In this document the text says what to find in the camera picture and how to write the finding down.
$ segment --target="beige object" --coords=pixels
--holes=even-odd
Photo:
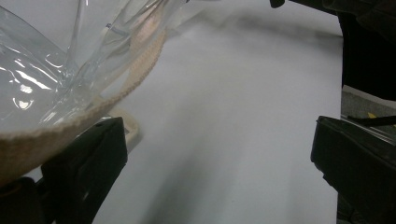
[[[76,136],[92,126],[149,74],[160,55],[163,31],[130,66],[126,85],[115,96],[94,105],[68,122],[34,132],[0,133],[0,186],[31,171],[60,153]]]

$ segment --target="clear plastic pouch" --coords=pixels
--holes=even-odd
[[[134,90],[155,64],[166,23],[185,3],[46,1],[36,13],[56,7],[64,27],[55,28],[69,31],[52,40],[0,7],[0,186],[61,151]],[[48,19],[57,22],[56,14]],[[101,94],[106,99],[95,103]]]

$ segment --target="white surface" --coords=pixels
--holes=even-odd
[[[264,0],[184,9],[197,7],[121,104],[143,140],[95,223],[335,224],[310,152],[318,116],[340,113],[337,19]]]

